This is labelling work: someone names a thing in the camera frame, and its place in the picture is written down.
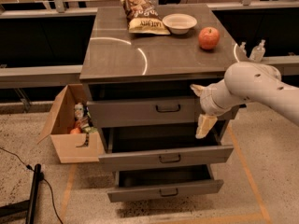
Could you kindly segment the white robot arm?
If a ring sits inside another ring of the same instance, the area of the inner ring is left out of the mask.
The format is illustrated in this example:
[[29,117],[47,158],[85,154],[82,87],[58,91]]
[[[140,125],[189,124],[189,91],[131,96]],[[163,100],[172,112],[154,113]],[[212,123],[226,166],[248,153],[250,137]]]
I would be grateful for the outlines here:
[[191,89],[200,98],[203,110],[198,118],[197,139],[207,136],[219,116],[236,105],[250,102],[266,105],[299,125],[299,88],[282,82],[274,66],[234,63],[226,70],[223,80],[206,87],[192,84]]

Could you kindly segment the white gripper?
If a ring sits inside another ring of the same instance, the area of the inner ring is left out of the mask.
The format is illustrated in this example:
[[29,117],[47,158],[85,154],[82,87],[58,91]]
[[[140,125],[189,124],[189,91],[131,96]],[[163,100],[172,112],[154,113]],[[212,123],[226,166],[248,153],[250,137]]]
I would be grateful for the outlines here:
[[207,87],[191,84],[192,91],[200,97],[200,106],[205,114],[198,118],[198,127],[195,137],[197,139],[205,138],[213,128],[218,118],[228,112],[232,106],[230,104],[231,94],[228,90],[219,84],[212,84]]

